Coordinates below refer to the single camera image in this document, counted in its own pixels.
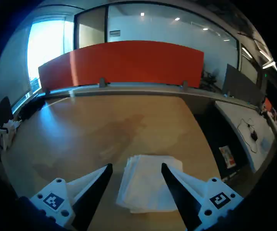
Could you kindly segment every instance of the glass wall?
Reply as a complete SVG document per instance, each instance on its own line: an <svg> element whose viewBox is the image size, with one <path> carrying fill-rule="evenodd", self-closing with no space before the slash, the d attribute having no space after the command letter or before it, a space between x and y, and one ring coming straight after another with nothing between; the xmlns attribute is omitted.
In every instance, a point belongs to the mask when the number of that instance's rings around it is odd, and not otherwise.
<svg viewBox="0 0 277 231"><path fill-rule="evenodd" d="M107 36L108 42L151 40L200 50L204 52L204 71L215 77L215 85L220 89L227 64L238 67L237 41L231 35L196 14L173 7L138 3L111 5Z"/></svg>
<svg viewBox="0 0 277 231"><path fill-rule="evenodd" d="M76 47L104 43L105 7L79 14L76 20Z"/></svg>

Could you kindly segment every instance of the table surface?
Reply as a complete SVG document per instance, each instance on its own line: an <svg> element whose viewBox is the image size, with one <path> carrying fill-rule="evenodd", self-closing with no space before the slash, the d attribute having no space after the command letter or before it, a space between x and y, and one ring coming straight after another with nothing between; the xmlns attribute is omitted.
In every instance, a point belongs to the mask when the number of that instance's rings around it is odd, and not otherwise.
<svg viewBox="0 0 277 231"><path fill-rule="evenodd" d="M201 180L220 174L207 140L178 97L102 95L50 101L18 129L2 154L18 196L32 197L53 179L66 182L107 163L113 174L90 230L185 230L178 211L131 214L116 205L130 156L169 155Z"/></svg>
<svg viewBox="0 0 277 231"><path fill-rule="evenodd" d="M274 134L271 127L267 124L266 119L253 109L220 101L216 101L215 106L233 128L247 154L252 171L256 172L266 159L274 141ZM253 124L253 128L258 136L256 142L251 138L249 128L242 119L249 124Z"/></svg>

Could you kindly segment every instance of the ceiling light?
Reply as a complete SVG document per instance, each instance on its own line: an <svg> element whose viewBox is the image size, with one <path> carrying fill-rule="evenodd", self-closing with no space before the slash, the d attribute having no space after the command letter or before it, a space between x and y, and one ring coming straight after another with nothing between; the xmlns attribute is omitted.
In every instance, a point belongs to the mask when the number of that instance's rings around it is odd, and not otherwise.
<svg viewBox="0 0 277 231"><path fill-rule="evenodd" d="M262 50L259 51L264 57L267 58L267 60L271 61L271 58L265 53L263 52Z"/></svg>
<svg viewBox="0 0 277 231"><path fill-rule="evenodd" d="M275 62L273 61L273 62L267 64L266 66L263 66L262 68L263 68L263 69L266 69L266 68L268 68L268 67L273 66L274 64L275 64Z"/></svg>
<svg viewBox="0 0 277 231"><path fill-rule="evenodd" d="M242 47L242 50L244 50L245 53L247 53L247 55L252 59L253 57L250 55L250 53L244 48Z"/></svg>

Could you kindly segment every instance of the white wall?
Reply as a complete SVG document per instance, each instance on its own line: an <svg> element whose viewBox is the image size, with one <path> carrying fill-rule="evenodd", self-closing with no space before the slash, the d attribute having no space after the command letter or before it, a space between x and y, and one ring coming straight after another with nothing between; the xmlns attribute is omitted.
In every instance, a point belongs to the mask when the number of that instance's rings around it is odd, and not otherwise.
<svg viewBox="0 0 277 231"><path fill-rule="evenodd" d="M115 30L120 30L120 36L109 37L110 31ZM107 34L108 42L151 40L200 50L204 52L204 70L217 76L216 85L219 88L223 86L227 64L235 68L238 65L235 39L209 21L172 7L151 4L110 6Z"/></svg>
<svg viewBox="0 0 277 231"><path fill-rule="evenodd" d="M30 26L17 29L0 56L0 101L8 96L14 104L30 90L26 68L29 32Z"/></svg>

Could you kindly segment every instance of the orange partition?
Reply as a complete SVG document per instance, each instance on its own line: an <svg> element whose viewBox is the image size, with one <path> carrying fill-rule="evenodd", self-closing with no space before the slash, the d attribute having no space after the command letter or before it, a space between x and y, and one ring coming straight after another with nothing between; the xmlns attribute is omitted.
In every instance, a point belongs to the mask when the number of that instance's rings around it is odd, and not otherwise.
<svg viewBox="0 0 277 231"><path fill-rule="evenodd" d="M149 82L199 87L204 53L153 41L97 44L71 51L39 67L43 89L105 82Z"/></svg>

